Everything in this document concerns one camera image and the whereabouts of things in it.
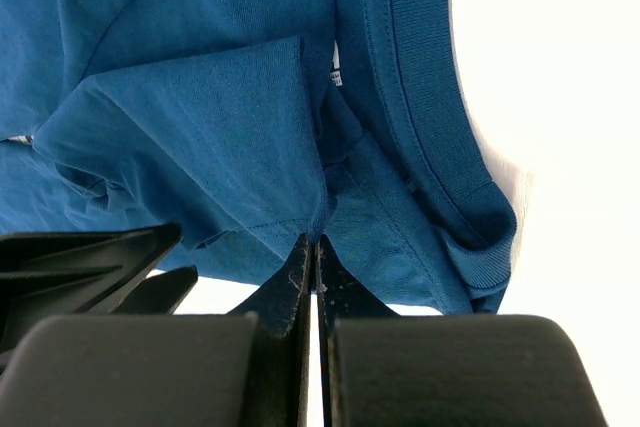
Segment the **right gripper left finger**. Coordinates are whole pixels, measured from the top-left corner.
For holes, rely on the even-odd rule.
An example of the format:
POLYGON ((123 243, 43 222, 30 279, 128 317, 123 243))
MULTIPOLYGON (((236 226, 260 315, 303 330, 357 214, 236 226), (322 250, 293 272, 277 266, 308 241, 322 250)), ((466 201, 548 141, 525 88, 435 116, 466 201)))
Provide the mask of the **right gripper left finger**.
POLYGON ((307 424, 310 305, 311 242, 302 234, 282 267, 229 312, 256 321, 242 426, 307 424))

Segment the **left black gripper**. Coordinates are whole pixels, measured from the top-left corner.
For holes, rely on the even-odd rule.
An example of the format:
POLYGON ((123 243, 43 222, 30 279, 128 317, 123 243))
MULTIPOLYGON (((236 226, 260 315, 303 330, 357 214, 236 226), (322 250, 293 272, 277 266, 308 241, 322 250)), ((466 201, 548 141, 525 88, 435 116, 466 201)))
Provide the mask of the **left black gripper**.
POLYGON ((49 316, 174 312, 196 284, 196 268, 150 273, 180 239, 175 224, 125 232, 2 237, 2 351, 13 351, 49 316))

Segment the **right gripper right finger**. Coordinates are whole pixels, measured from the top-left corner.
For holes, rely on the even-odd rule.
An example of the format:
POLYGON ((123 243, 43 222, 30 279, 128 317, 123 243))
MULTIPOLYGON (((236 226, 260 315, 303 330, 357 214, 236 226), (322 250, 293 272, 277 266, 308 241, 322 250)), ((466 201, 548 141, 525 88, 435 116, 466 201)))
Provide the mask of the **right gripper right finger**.
POLYGON ((350 318, 393 318, 399 314, 361 284, 341 263, 329 238, 315 244, 314 287, 318 306, 322 401, 325 426, 339 426, 332 402, 339 400, 339 380, 331 353, 336 322, 350 318))

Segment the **blue t-shirt with print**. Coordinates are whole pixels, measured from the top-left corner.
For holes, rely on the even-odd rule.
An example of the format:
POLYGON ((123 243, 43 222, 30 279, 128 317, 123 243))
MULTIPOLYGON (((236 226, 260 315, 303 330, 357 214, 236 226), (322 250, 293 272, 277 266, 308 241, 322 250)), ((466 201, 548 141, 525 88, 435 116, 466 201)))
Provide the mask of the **blue t-shirt with print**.
POLYGON ((259 284, 326 235, 388 303, 493 313, 513 210, 449 0, 1 0, 1 230, 176 223, 169 265, 259 284))

